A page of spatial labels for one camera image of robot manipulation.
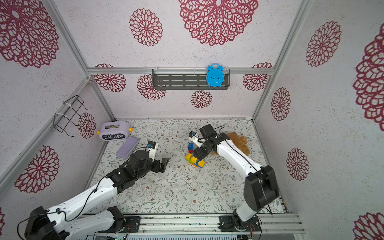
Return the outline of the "yellow small lego brick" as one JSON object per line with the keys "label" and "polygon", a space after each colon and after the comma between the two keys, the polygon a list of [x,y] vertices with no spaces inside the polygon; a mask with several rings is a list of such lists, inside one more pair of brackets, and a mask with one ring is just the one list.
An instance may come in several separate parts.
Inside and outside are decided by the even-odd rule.
{"label": "yellow small lego brick", "polygon": [[185,159],[186,159],[188,162],[192,162],[193,157],[194,157],[194,156],[193,156],[192,154],[187,154],[186,157],[185,157]]}
{"label": "yellow small lego brick", "polygon": [[201,160],[201,161],[198,162],[198,166],[199,166],[200,168],[203,168],[204,165],[205,165],[205,162],[204,162],[203,160]]}

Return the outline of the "long blue lego brick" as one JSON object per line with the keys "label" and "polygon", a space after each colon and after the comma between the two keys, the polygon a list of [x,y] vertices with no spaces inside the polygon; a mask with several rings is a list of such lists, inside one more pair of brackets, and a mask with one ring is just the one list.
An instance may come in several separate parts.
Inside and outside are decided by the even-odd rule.
{"label": "long blue lego brick", "polygon": [[189,164],[196,167],[196,168],[201,168],[201,169],[205,166],[205,162],[203,160],[196,161],[195,163],[192,161],[189,161]]}

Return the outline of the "yellow square lego brick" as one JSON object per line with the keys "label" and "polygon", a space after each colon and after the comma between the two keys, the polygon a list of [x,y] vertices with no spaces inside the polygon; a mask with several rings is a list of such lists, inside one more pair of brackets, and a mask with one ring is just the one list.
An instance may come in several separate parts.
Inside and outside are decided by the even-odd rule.
{"label": "yellow square lego brick", "polygon": [[192,157],[192,158],[191,158],[191,163],[192,163],[192,164],[197,165],[198,162],[199,162],[199,160],[198,160],[197,158],[195,158],[195,157]]}

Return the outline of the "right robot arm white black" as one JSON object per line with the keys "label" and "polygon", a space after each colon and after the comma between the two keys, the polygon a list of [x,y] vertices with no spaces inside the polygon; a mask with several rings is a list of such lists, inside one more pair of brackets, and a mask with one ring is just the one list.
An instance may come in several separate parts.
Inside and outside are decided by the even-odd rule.
{"label": "right robot arm white black", "polygon": [[244,202],[234,210],[232,219],[222,221],[219,229],[223,232],[240,231],[254,228],[252,219],[264,207],[279,198],[279,188],[274,169],[256,163],[242,152],[225,133],[217,133],[212,125],[200,128],[201,137],[191,131],[189,140],[197,147],[193,156],[199,162],[211,152],[215,152],[227,160],[245,178]]}

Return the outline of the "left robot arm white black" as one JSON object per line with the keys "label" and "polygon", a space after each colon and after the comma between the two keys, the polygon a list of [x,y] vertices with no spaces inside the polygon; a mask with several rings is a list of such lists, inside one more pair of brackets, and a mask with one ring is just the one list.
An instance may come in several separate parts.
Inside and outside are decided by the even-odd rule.
{"label": "left robot arm white black", "polygon": [[91,233],[116,233],[127,226],[124,214],[118,207],[109,207],[100,214],[82,215],[99,203],[111,199],[132,187],[149,172],[164,173],[169,158],[155,160],[156,151],[151,149],[133,152],[129,159],[106,174],[88,190],[57,205],[34,209],[25,219],[22,240],[71,240]]}

